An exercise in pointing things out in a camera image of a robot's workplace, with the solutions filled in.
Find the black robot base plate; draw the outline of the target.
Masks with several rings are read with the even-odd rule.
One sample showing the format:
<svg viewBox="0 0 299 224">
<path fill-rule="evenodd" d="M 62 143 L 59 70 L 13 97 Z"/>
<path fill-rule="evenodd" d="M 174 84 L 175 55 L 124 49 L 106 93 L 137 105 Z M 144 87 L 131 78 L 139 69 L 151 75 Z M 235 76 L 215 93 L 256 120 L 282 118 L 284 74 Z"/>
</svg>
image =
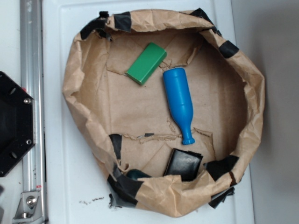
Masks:
<svg viewBox="0 0 299 224">
<path fill-rule="evenodd" d="M 0 73 L 0 176 L 5 177 L 35 145 L 34 99 Z"/>
</svg>

